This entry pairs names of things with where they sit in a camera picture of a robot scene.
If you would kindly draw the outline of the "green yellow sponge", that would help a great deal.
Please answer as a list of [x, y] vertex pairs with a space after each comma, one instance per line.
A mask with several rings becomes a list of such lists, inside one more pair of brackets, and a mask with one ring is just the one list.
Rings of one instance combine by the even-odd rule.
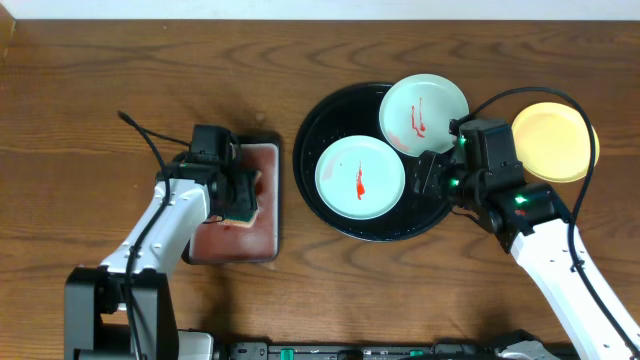
[[258, 170], [241, 170], [233, 176], [225, 205], [226, 221], [251, 226], [258, 211], [256, 186], [260, 177]]

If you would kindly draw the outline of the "yellow plate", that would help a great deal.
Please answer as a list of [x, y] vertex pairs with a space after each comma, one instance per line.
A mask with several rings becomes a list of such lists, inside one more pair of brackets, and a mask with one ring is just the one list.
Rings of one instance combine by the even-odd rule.
[[555, 102], [541, 102], [522, 110], [512, 123], [516, 153], [535, 177], [555, 183], [584, 178], [591, 142], [577, 110]]

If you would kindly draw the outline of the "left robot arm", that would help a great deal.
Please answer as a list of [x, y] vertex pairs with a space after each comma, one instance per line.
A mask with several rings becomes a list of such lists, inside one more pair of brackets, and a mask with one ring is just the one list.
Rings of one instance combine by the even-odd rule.
[[242, 147], [195, 147], [162, 164], [153, 198], [120, 246], [64, 288], [67, 359], [213, 359], [214, 337], [178, 328], [169, 279], [197, 229], [226, 220], [255, 188]]

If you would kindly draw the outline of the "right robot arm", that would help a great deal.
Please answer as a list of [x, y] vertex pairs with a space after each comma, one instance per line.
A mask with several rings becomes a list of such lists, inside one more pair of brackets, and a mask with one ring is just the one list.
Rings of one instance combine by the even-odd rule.
[[511, 127], [472, 120], [453, 128], [450, 150], [417, 158], [414, 191], [465, 209], [496, 236], [540, 289], [580, 358], [638, 358], [638, 324], [597, 269], [559, 195], [547, 183], [526, 181]]

